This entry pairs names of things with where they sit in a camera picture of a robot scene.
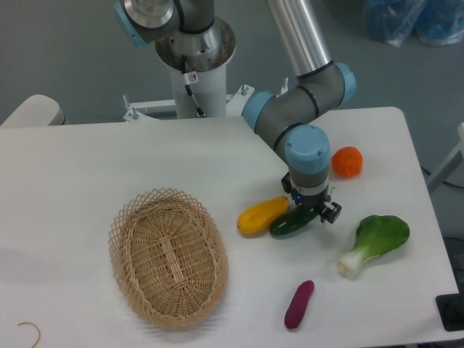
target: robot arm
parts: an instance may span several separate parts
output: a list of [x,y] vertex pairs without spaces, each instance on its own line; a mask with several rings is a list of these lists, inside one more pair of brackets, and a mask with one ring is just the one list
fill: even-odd
[[[331,150],[323,130],[308,123],[353,95],[355,77],[346,65],[334,64],[309,0],[266,3],[290,55],[298,86],[278,98],[259,92],[248,101],[243,116],[289,166],[282,179],[284,191],[297,204],[317,211],[322,222],[333,223],[341,206],[330,203],[328,195]],[[198,67],[199,72],[214,70],[208,62],[224,62],[233,53],[233,37],[227,52],[222,43],[228,40],[215,31],[220,21],[215,21],[214,0],[120,0],[115,10],[136,43],[156,40],[159,45],[170,34],[169,65],[183,74]]]
[[249,126],[289,166],[283,189],[297,204],[316,210],[321,221],[333,223],[341,206],[330,203],[327,135],[308,125],[340,105],[356,89],[346,65],[335,65],[307,0],[267,0],[297,75],[298,86],[275,98],[253,96],[244,108]]

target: cucumber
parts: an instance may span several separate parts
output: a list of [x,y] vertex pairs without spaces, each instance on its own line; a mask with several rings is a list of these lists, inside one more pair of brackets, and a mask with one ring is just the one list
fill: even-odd
[[306,226],[318,213],[304,205],[298,205],[275,220],[269,228],[273,236],[285,236]]

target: white stem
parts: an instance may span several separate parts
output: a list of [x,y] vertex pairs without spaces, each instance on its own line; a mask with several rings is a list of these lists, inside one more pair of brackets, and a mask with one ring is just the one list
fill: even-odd
[[362,270],[366,261],[368,261],[364,255],[364,249],[353,249],[351,252],[340,257],[336,266],[344,275],[354,278]]

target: blue joint cap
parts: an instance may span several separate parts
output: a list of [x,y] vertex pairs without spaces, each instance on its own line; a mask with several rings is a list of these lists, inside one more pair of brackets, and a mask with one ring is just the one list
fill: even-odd
[[122,25],[124,31],[129,35],[129,38],[132,40],[132,44],[135,47],[147,46],[148,43],[137,33],[137,30],[133,27],[130,20],[125,15],[124,9],[121,7],[121,4],[116,3],[113,8],[115,9],[116,17],[119,20],[119,23]]
[[285,141],[285,158],[289,167],[304,174],[317,174],[331,161],[326,133],[314,125],[299,125]]
[[276,96],[274,96],[271,92],[268,91],[258,92],[254,96],[252,96],[245,104],[243,112],[244,119],[255,133],[256,124],[258,122],[258,118],[260,118],[262,109],[270,99],[275,97]]
[[336,63],[336,66],[340,69],[343,75],[343,79],[345,81],[345,93],[341,101],[341,103],[344,103],[346,100],[351,98],[356,92],[356,77],[348,65],[343,63]]

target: toy bok choy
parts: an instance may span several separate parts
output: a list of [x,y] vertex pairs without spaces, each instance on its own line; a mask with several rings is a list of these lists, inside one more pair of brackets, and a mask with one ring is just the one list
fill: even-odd
[[354,278],[367,261],[403,245],[409,238],[409,226],[396,216],[372,215],[362,220],[356,230],[353,249],[340,257],[337,268]]

